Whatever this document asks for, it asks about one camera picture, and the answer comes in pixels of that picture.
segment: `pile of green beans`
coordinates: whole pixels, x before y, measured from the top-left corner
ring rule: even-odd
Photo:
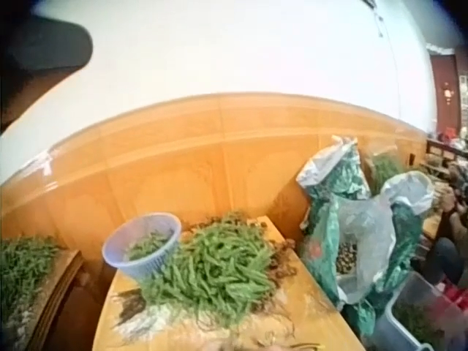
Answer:
[[[58,250],[52,238],[22,237],[1,242],[2,324],[31,306]]]
[[[229,328],[273,295],[267,275],[273,254],[260,225],[227,216],[197,228],[162,271],[141,284],[142,295],[147,305],[167,303]]]

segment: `clear plastic container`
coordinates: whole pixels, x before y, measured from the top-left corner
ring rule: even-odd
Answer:
[[[467,319],[460,309],[450,302],[442,293],[430,285],[422,276],[411,273],[403,288],[396,292],[388,303],[385,313],[378,319],[371,338],[381,351],[415,351],[432,350],[421,344],[394,316],[393,306],[406,303],[426,307],[428,320],[435,329],[444,331],[443,350],[464,351],[467,340],[465,330]]]
[[[166,235],[169,240],[152,254],[128,261],[127,249],[153,231]],[[139,216],[117,228],[102,247],[102,256],[109,265],[138,280],[162,267],[167,256],[177,247],[181,231],[181,221],[173,214],[155,212]]]

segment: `door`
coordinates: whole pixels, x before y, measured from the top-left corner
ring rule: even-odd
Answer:
[[[437,98],[437,131],[460,130],[460,88],[455,55],[431,56]]]

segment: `green vegetable pile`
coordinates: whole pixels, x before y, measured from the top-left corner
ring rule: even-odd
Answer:
[[[128,261],[139,260],[149,254],[161,249],[167,243],[169,238],[158,232],[152,232],[150,235],[139,240],[127,250]]]
[[[390,178],[405,172],[404,166],[396,156],[390,154],[378,154],[369,160],[371,165],[371,192],[378,195],[383,184]]]
[[[1,242],[1,322],[27,310],[50,273],[59,248],[51,238]]]
[[[228,328],[273,294],[273,255],[260,225],[226,216],[197,228],[162,272],[141,284],[142,295],[148,305],[168,303]]]
[[[428,313],[421,306],[397,303],[393,316],[420,342],[430,344],[435,350],[443,346],[444,332],[432,326]]]

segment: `vegetable debris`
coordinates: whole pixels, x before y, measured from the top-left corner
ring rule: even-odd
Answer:
[[[383,184],[390,178],[404,172],[403,165],[396,156],[389,154],[378,154],[371,157],[371,192],[373,195],[380,193]]]
[[[435,350],[443,346],[444,331],[436,329],[428,319],[428,312],[422,306],[397,303],[393,316],[422,344],[430,344]]]
[[[121,322],[147,306],[169,305],[197,322],[209,320],[213,327],[229,328],[248,313],[262,311],[280,281],[296,274],[285,258],[291,242],[265,240],[261,224],[247,224],[239,215],[214,219],[193,232],[159,273],[141,283],[140,293],[121,294]]]
[[[167,243],[168,237],[159,232],[152,232],[127,249],[128,261],[139,260],[161,249]]]
[[[19,317],[33,304],[58,250],[51,238],[22,237],[1,242],[2,324]]]

